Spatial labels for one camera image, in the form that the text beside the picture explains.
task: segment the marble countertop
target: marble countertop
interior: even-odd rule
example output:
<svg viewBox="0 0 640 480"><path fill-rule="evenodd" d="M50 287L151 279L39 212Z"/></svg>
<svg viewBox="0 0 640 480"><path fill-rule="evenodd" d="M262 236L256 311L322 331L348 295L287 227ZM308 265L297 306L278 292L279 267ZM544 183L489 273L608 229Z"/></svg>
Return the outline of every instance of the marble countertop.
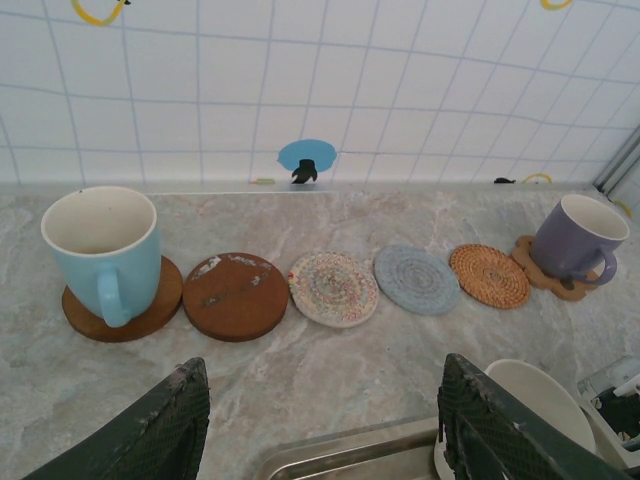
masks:
<svg viewBox="0 0 640 480"><path fill-rule="evenodd" d="M482 191L154 196L164 254L186 275L216 253L260 255L287 272L303 253L373 259L409 242L448 258L464 243L510 251L564 192ZM466 295L419 317L381 296L351 330L306 320L292 303L266 336L241 344L200 334L180 311L162 330L100 344L67 324L64 287L40 237L53 197L0 197L0 478L17 479L76 444L190 357L206 361L211 416L203 479L250 479L282 445L437 414L449 352L485 368L519 358L570 391L580 378L640 351L640 235L618 249L612 283L572 304L533 290L500 311Z"/></svg>

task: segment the coaster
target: coaster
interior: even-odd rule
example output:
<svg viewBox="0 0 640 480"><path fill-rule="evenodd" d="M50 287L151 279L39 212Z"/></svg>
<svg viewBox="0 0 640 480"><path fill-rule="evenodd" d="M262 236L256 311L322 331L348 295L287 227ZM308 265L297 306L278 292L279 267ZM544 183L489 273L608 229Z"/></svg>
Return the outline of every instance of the coaster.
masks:
<svg viewBox="0 0 640 480"><path fill-rule="evenodd" d="M278 269L248 253L223 253L192 270L184 285L184 311L194 327L225 342L245 342L280 323L289 302Z"/></svg>
<svg viewBox="0 0 640 480"><path fill-rule="evenodd" d="M546 275L531 258L531 245L534 239L533 235L523 235L516 240L516 248L511 252L511 258L520 265L531 285L543 290L551 290L551 293L556 297L568 302L582 300L587 296L587 293L598 288L597 285L589 285L576 280L562 281ZM587 273L587 278L595 280L598 278L598 274L591 271Z"/></svg>
<svg viewBox="0 0 640 480"><path fill-rule="evenodd" d="M124 327L111 328L95 316L75 297L69 287L62 294L62 310L73 329L98 342L129 342L152 334L164 327L180 307L182 275L167 257L162 257L160 284L156 298L143 314Z"/></svg>
<svg viewBox="0 0 640 480"><path fill-rule="evenodd" d="M289 272L298 309L311 320L349 328L368 320L378 305L378 285L361 263L341 253L310 253Z"/></svg>
<svg viewBox="0 0 640 480"><path fill-rule="evenodd" d="M496 308L518 308L529 299L527 276L510 257L484 245L462 245L449 265L462 289L479 302Z"/></svg>
<svg viewBox="0 0 640 480"><path fill-rule="evenodd" d="M453 270L424 248L384 248L376 257L374 274L380 289L394 303L418 315L448 312L460 295Z"/></svg>

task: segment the white ceramic dish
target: white ceramic dish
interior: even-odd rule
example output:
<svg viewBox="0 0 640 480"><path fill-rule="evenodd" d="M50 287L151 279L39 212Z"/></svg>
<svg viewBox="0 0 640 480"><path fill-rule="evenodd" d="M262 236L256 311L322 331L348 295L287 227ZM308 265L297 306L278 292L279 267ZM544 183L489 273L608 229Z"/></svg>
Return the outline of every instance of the white ceramic dish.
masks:
<svg viewBox="0 0 640 480"><path fill-rule="evenodd" d="M596 441L587 418L562 385L542 370L520 360L497 360L485 373L534 413L592 453ZM444 459L446 445L436 443L433 457L441 480L455 480Z"/></svg>

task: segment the purple mug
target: purple mug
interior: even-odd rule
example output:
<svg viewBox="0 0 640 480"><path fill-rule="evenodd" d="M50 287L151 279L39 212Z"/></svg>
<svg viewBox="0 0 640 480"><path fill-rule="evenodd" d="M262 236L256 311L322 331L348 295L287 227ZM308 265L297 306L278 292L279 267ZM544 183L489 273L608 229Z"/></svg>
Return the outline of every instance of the purple mug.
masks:
<svg viewBox="0 0 640 480"><path fill-rule="evenodd" d="M531 258L552 277L604 285L618 267L613 251L628 236L629 226L615 210L583 195L565 195L538 229ZM587 279L603 260L600 276Z"/></svg>

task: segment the mug handle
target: mug handle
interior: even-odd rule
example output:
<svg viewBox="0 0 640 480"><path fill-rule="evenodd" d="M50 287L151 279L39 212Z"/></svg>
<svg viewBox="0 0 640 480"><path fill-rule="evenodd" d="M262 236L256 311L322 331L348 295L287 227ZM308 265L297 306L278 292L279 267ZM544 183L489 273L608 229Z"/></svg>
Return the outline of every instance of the mug handle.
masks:
<svg viewBox="0 0 640 480"><path fill-rule="evenodd" d="M604 285L605 283L609 283L613 279L613 276L616 274L616 270L618 269L618 261L616 260L615 255L612 252L603 250L601 248L599 248L597 251L604 257L604 270L595 280L589 280L586 275L582 274L572 275L579 282L586 283L588 285Z"/></svg>
<svg viewBox="0 0 640 480"><path fill-rule="evenodd" d="M124 327L131 320L131 312L122 306L118 288L118 271L104 266L98 273L98 297L102 318L111 328Z"/></svg>

